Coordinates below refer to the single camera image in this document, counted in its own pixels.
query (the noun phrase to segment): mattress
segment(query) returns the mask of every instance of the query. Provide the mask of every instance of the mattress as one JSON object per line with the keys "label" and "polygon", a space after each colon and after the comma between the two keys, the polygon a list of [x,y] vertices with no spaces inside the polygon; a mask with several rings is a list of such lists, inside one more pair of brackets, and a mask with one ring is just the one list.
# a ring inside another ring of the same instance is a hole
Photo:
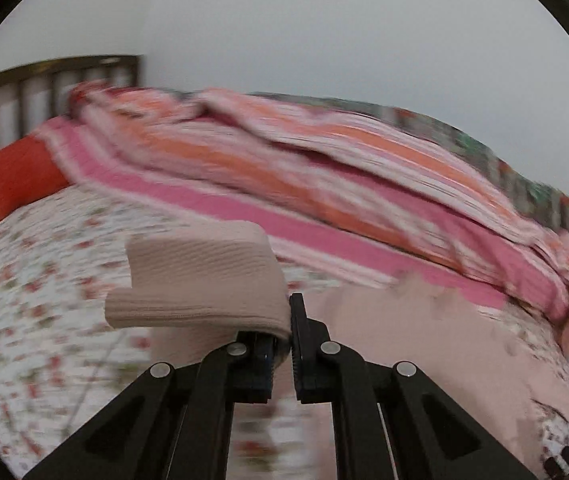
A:
{"label": "mattress", "polygon": [[[0,456],[21,477],[113,399],[149,365],[149,332],[113,330],[104,297],[130,285],[124,244],[133,234],[188,225],[147,206],[71,186],[0,222]],[[290,291],[343,283],[280,261]],[[552,328],[520,308],[484,315],[516,332],[569,384],[569,360]],[[309,407],[285,398],[234,420],[230,478],[315,478],[307,438]],[[545,454],[569,445],[569,424],[541,406]]]}

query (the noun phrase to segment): white wall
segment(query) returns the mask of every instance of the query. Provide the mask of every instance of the white wall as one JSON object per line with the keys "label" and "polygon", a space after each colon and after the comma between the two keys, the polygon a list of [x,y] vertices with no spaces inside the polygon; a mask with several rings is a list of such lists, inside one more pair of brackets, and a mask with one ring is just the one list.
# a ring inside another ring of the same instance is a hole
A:
{"label": "white wall", "polygon": [[0,70],[43,59],[140,54],[151,0],[23,0],[0,25]]}
{"label": "white wall", "polygon": [[434,116],[569,193],[569,37],[537,0],[154,0],[146,82]]}

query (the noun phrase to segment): red object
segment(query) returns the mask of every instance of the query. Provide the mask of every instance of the red object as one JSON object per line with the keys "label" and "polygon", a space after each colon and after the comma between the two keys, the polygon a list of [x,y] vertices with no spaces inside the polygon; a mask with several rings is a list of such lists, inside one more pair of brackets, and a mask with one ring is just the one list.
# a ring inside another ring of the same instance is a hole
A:
{"label": "red object", "polygon": [[0,221],[67,186],[41,140],[25,137],[0,150]]}

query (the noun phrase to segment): silver screw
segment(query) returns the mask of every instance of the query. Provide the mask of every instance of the silver screw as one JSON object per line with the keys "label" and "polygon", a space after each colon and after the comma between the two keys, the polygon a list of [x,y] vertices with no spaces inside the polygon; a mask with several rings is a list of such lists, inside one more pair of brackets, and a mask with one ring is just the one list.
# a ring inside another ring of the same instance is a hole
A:
{"label": "silver screw", "polygon": [[244,355],[247,352],[247,347],[242,343],[231,343],[227,347],[227,353],[237,357],[239,355]]}
{"label": "silver screw", "polygon": [[405,377],[411,377],[412,375],[416,374],[418,369],[414,363],[410,363],[409,361],[401,361],[396,365],[396,370],[400,375],[404,375]]}
{"label": "silver screw", "polygon": [[323,344],[321,344],[321,350],[325,354],[335,355],[340,352],[340,345],[335,341],[325,341]]}
{"label": "silver screw", "polygon": [[166,363],[155,363],[151,367],[151,375],[156,379],[160,379],[161,377],[166,377],[169,375],[171,371],[171,367]]}

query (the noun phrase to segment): bed frame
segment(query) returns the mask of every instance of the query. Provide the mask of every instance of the bed frame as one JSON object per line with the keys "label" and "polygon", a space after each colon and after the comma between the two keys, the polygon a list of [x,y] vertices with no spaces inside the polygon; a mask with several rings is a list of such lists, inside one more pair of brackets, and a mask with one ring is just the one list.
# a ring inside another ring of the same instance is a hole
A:
{"label": "bed frame", "polygon": [[[58,103],[62,96],[60,83],[69,73],[75,74],[75,82],[103,78],[112,84],[117,84],[124,75],[127,85],[138,86],[140,80],[139,56],[81,56],[50,59],[18,66],[0,72],[0,91],[13,88],[16,111],[15,124],[17,131],[12,132],[14,140],[21,139],[28,134],[27,117],[30,110],[30,99],[27,85],[31,80],[39,79],[45,82],[46,118],[61,114]],[[0,480],[15,480],[15,477],[0,457]]]}

